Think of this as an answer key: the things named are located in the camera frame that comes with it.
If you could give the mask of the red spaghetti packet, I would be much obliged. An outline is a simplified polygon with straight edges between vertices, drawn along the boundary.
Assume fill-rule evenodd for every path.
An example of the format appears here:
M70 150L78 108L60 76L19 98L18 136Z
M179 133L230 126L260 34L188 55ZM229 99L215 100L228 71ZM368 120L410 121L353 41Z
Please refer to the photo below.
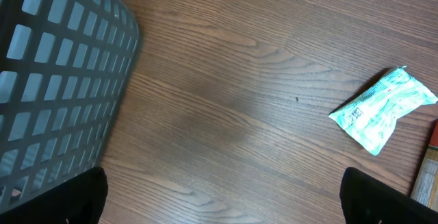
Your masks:
M437 211L437 153L437 122L435 122L411 193L412 199L434 211Z

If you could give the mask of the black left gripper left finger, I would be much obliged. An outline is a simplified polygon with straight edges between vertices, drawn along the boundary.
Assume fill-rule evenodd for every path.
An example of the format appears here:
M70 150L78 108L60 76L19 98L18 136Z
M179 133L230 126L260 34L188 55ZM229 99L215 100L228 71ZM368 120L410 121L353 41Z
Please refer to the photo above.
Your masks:
M1 224L98 223L108 194L97 166L1 214Z

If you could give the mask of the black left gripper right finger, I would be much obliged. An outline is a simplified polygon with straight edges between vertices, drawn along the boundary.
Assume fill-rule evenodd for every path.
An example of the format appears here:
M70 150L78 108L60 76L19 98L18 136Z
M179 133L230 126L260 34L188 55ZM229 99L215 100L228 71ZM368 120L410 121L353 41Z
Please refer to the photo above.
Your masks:
M346 224L437 224L436 211L354 167L345 170L339 197Z

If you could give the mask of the teal tissue packet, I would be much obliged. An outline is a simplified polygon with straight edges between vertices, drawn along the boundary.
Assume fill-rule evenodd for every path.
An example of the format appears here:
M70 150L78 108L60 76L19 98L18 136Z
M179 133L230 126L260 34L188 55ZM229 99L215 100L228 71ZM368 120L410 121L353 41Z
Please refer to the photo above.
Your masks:
M401 66L387 71L365 92L329 114L329 118L366 151L378 155L399 118L421 105L436 102L437 96Z

